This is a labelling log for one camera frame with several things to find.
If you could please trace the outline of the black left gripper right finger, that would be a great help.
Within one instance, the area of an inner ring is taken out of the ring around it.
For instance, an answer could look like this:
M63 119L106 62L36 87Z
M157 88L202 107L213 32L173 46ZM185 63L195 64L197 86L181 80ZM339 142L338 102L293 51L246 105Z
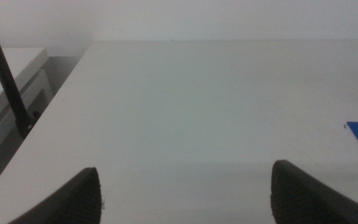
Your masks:
M276 223L358 223L358 203L286 160L272 167L270 207Z

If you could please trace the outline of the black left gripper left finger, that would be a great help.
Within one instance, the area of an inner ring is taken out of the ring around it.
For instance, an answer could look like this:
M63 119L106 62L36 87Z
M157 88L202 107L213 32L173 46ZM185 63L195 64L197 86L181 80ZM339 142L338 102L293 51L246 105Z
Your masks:
M99 224L101 210L98 171L94 167L87 167L12 223Z

